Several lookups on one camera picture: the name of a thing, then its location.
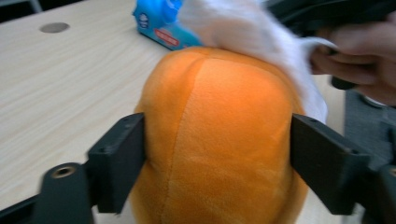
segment red label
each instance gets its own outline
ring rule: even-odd
[[[161,31],[158,29],[154,29],[155,35],[158,36],[161,40],[165,41],[166,44],[171,46],[178,46],[179,42],[177,39],[174,39],[172,35],[167,34],[165,31]]]

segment white fluffy plush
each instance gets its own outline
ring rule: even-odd
[[[308,57],[319,44],[335,45],[317,37],[297,37],[274,18],[263,2],[185,0],[178,18],[205,46],[242,53],[282,69],[294,83],[305,114],[325,123],[327,106],[312,78]]]

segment wooden table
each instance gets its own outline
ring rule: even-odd
[[[89,0],[0,25],[0,210],[37,194],[49,168],[83,163],[96,140],[133,112],[146,78],[169,52],[137,33],[133,9],[130,0]],[[53,22],[69,28],[40,31]],[[341,132],[343,93],[327,77],[317,81],[329,125]],[[299,223],[335,223],[314,195],[308,201]],[[129,208],[120,218],[96,217],[132,219]]]

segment hand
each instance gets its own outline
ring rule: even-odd
[[[318,35],[338,46],[338,53],[317,49],[314,74],[330,74],[356,83],[356,90],[385,105],[396,105],[396,11],[386,21],[323,29]]]

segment stuffed toy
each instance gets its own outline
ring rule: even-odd
[[[147,161],[130,196],[137,223],[294,223],[307,186],[290,166],[292,113],[325,121],[300,39],[260,1],[186,0],[205,47],[166,55],[135,112]]]

